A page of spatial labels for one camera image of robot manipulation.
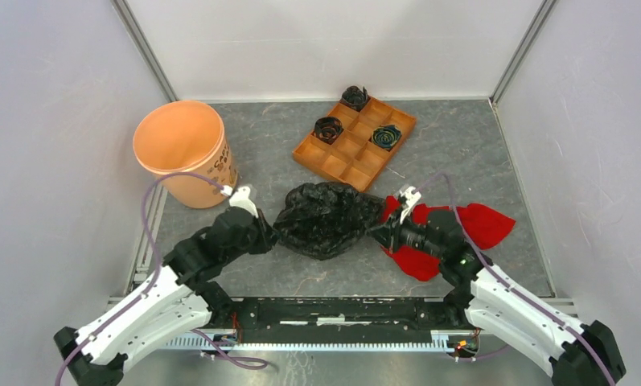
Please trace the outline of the black plastic trash bag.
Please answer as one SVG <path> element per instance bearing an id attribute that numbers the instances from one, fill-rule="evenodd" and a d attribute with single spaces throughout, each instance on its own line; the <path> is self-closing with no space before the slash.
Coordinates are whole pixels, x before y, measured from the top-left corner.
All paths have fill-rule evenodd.
<path id="1" fill-rule="evenodd" d="M 333 259 L 380 223 L 386 199 L 341 182 L 304 183 L 273 222 L 279 243 L 317 261 Z"/>

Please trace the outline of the orange trash bin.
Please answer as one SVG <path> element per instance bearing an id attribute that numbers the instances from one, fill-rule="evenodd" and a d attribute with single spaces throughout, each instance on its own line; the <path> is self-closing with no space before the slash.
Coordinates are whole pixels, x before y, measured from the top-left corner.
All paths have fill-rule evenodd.
<path id="1" fill-rule="evenodd" d="M 176 101 L 156 108 L 135 129 L 133 149 L 138 163 L 156 178 L 191 172 L 221 186 L 237 184 L 224 122 L 203 102 Z"/>

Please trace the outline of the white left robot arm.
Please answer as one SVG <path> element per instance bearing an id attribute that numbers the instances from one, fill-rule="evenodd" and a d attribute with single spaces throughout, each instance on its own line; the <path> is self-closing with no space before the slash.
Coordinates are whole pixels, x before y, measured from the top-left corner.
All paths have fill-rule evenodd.
<path id="1" fill-rule="evenodd" d="M 126 371 L 174 337 L 225 326 L 234 302 L 216 283 L 223 268 L 276 243 L 261 209 L 229 207 L 214 223 L 178 242 L 149 278 L 97 320 L 54 336 L 63 358 L 55 384 L 70 372 L 78 385 L 117 385 Z"/>

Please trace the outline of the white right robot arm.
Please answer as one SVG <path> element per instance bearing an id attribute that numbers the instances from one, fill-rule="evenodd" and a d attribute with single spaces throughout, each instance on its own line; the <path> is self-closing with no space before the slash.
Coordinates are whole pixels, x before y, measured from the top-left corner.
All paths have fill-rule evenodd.
<path id="1" fill-rule="evenodd" d="M 454 328 L 487 331 L 541 368 L 554 385 L 615 385 L 627 373 L 612 330 L 538 298 L 480 252 L 452 211 L 415 224 L 396 211 L 368 235 L 391 252 L 410 247 L 439 259 L 452 285 L 443 315 Z"/>

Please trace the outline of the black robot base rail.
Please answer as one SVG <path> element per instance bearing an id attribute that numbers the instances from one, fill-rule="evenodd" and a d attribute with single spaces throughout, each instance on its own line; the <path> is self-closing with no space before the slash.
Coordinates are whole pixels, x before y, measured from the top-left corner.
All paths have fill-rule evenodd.
<path id="1" fill-rule="evenodd" d="M 261 351 L 443 351 L 479 329 L 441 298 L 236 298 L 201 331 Z"/>

